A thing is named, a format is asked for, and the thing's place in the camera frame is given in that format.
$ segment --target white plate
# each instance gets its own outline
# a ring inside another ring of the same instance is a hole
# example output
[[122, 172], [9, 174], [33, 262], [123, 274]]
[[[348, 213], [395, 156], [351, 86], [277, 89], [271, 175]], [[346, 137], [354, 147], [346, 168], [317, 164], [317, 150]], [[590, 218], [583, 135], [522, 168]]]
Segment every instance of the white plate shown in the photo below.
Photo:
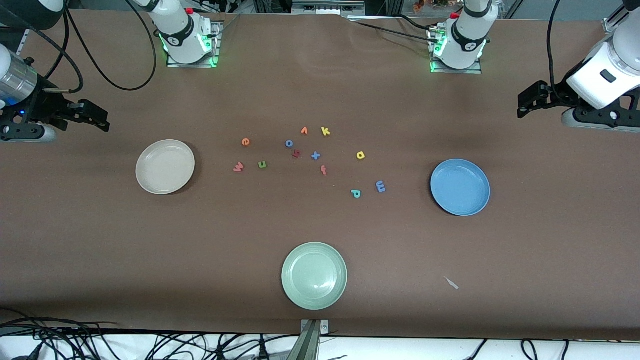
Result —
[[136, 164], [136, 178], [156, 195], [176, 192], [186, 185], [196, 167], [193, 151], [178, 140], [161, 140], [147, 147]]

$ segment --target brown table surface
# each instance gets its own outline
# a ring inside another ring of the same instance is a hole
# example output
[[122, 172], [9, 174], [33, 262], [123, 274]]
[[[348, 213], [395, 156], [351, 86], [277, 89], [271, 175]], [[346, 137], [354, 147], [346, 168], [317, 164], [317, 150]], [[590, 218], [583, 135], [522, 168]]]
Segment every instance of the brown table surface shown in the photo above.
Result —
[[[146, 79], [134, 14], [75, 15], [107, 74]], [[55, 143], [0, 147], [0, 304], [136, 329], [286, 333], [329, 318], [343, 335], [638, 339], [640, 138], [563, 127], [562, 109], [516, 118], [518, 93], [548, 79], [546, 27], [496, 22], [483, 74], [459, 76], [431, 74], [420, 40], [338, 16], [246, 15], [217, 69], [159, 66], [137, 92], [110, 87], [72, 36], [86, 84], [68, 98], [108, 110], [111, 131], [71, 123]], [[61, 24], [49, 34], [61, 43]], [[602, 36], [597, 22], [557, 23], [557, 78]], [[41, 74], [55, 55], [36, 36], [22, 54]], [[65, 61], [52, 80], [77, 81]], [[179, 193], [151, 195], [134, 168], [167, 138], [192, 147], [196, 172]], [[450, 158], [491, 182], [476, 216], [430, 195]], [[296, 307], [280, 282], [307, 241], [348, 266], [344, 295], [322, 311]]]

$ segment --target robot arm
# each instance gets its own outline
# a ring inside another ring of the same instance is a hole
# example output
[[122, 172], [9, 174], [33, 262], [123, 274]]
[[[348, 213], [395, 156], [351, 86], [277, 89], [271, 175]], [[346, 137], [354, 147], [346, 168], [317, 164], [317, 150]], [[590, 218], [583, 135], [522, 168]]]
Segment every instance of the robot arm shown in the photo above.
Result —
[[444, 22], [445, 38], [434, 56], [453, 69], [467, 69], [482, 55], [489, 29], [498, 17], [495, 0], [466, 0], [457, 19]]
[[[51, 28], [62, 11], [62, 0], [0, 0], [0, 21], [16, 28], [24, 29], [25, 22], [35, 30]], [[52, 91], [59, 89], [32, 63], [0, 45], [0, 142], [51, 142], [54, 128], [65, 131], [68, 121], [109, 131], [106, 111], [89, 100], [75, 103]]]
[[134, 0], [157, 26], [166, 52], [178, 63], [190, 64], [212, 51], [211, 20], [187, 13], [180, 0]]
[[[625, 1], [628, 17], [597, 43], [555, 90], [538, 81], [518, 96], [518, 118], [538, 109], [568, 106], [563, 124], [640, 133], [640, 1]], [[623, 106], [622, 97], [631, 99]]]

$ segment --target green plate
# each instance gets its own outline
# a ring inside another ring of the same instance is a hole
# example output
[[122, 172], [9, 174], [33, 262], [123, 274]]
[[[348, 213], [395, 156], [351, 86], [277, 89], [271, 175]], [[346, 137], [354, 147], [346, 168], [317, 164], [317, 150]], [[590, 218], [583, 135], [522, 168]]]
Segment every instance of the green plate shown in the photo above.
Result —
[[340, 253], [325, 243], [302, 244], [284, 261], [282, 287], [303, 309], [326, 309], [347, 287], [347, 265]]

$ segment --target white floor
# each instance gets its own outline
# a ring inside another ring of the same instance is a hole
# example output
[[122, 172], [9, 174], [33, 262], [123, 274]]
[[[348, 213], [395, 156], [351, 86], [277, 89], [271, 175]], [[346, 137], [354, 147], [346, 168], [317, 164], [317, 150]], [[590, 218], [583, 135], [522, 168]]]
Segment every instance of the white floor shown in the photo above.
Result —
[[[180, 339], [187, 341], [192, 335], [184, 335]], [[156, 341], [155, 335], [107, 335], [105, 336], [116, 355], [121, 360], [145, 360], [149, 350]], [[248, 340], [258, 339], [258, 336], [246, 335], [233, 342], [228, 348], [242, 344]], [[218, 344], [218, 335], [205, 337], [207, 348], [215, 350]], [[96, 347], [102, 360], [115, 360], [104, 343], [96, 339]], [[200, 338], [196, 341], [204, 346], [205, 341]], [[290, 350], [296, 338], [284, 338], [267, 344], [270, 354]], [[456, 339], [402, 339], [402, 338], [322, 338], [318, 360], [330, 360], [344, 357], [345, 360], [372, 360], [372, 359], [398, 359], [398, 360], [465, 360], [468, 359], [480, 344], [480, 340], [456, 340]], [[0, 338], [0, 360], [11, 360], [18, 356], [28, 356], [38, 345], [39, 341], [30, 336], [5, 336]], [[235, 351], [225, 353], [228, 360], [234, 360], [240, 353], [256, 344], [255, 342]], [[560, 360], [564, 343], [562, 341], [534, 341], [538, 358], [540, 360]], [[173, 342], [158, 352], [153, 358], [163, 359], [173, 352], [180, 343]], [[65, 350], [62, 341], [58, 341], [58, 348], [70, 355]], [[201, 359], [204, 352], [196, 347], [186, 346], [182, 350], [190, 350], [195, 359]], [[248, 354], [258, 354], [258, 349]], [[477, 360], [527, 360], [520, 349], [520, 341], [517, 340], [489, 340], [483, 347]], [[590, 360], [590, 359], [640, 359], [640, 344], [638, 343], [607, 343], [595, 341], [572, 341], [566, 354], [566, 360]], [[51, 349], [43, 347], [39, 360], [55, 360]], [[171, 357], [171, 360], [191, 360], [187, 353]]]

